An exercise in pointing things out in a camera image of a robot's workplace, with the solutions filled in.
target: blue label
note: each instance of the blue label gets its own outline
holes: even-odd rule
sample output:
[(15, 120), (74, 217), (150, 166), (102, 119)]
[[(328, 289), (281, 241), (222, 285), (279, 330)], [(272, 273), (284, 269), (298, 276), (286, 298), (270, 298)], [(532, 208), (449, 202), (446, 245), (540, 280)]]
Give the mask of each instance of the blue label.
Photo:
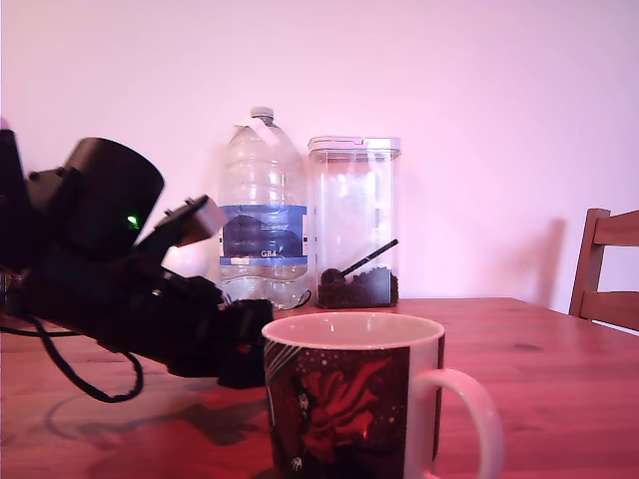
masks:
[(220, 237), (220, 265), (308, 264), (307, 207), (231, 205)]

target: coffee grounds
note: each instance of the coffee grounds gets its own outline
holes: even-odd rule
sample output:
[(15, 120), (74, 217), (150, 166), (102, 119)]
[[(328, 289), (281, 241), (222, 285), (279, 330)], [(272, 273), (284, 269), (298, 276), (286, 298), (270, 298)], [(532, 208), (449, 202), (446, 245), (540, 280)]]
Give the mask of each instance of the coffee grounds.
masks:
[(318, 306), (329, 309), (395, 306), (398, 299), (397, 276), (383, 266), (358, 274), (351, 282), (318, 285)]

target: scoop handle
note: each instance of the scoop handle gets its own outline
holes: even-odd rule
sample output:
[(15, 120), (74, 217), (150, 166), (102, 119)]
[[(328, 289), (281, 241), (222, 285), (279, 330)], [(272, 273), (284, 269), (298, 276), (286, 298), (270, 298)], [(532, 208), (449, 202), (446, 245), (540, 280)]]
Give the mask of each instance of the scoop handle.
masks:
[(351, 274), (353, 271), (355, 271), (356, 269), (364, 266), (367, 262), (375, 259), (376, 257), (378, 257), (380, 254), (382, 254), (383, 252), (388, 251), (389, 249), (391, 249), (393, 246), (395, 246), (396, 244), (398, 244), (399, 241), (397, 239), (394, 239), (393, 241), (391, 241), (388, 244), (385, 244), (384, 246), (382, 246), (380, 249), (375, 250), (374, 252), (372, 252), (371, 254), (369, 254), (367, 257), (363, 257), (362, 259), (360, 259), (358, 262), (356, 262), (355, 264), (347, 267), (344, 271), (341, 272), (341, 274), (343, 274), (344, 276), (347, 276), (349, 274)]

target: wooden table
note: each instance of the wooden table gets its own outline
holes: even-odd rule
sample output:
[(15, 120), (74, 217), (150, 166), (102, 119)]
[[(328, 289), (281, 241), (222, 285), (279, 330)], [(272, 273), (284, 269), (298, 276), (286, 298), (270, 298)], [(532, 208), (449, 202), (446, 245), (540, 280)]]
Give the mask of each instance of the wooden table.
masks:
[[(509, 298), (405, 299), (394, 311), (443, 323), (446, 366), (494, 398), (504, 478), (639, 477), (639, 337)], [(108, 393), (131, 387), (124, 357), (85, 337), (56, 342)], [(3, 335), (2, 479), (274, 477), (262, 388), (225, 389), (143, 364), (144, 392), (103, 404), (80, 393), (38, 339)], [(477, 461), (470, 417), (444, 392), (438, 473), (471, 478)]]

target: white wall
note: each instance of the white wall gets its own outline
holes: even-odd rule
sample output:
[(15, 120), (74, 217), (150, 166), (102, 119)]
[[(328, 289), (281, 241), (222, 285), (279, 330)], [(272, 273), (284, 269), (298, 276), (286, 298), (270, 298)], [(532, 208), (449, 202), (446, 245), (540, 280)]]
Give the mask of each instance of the white wall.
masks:
[[(639, 208), (638, 23), (635, 0), (4, 0), (2, 116), (27, 169), (84, 136), (145, 155), (153, 221), (215, 197), (253, 104), (301, 152), (402, 137), (401, 295), (565, 311), (586, 210)], [(610, 253), (602, 286), (639, 287), (638, 255)]]

